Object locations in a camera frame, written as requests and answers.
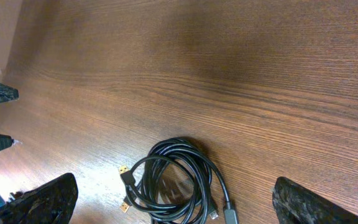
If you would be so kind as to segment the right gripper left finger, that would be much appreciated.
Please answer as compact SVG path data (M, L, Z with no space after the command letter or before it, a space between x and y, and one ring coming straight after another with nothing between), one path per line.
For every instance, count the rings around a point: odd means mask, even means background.
M77 199L75 176L66 173L0 207L0 224L68 224Z

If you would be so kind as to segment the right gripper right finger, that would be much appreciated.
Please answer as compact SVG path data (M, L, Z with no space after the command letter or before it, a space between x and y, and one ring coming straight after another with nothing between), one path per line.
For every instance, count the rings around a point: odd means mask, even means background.
M358 216L286 178L276 180L272 204L280 224L358 224Z

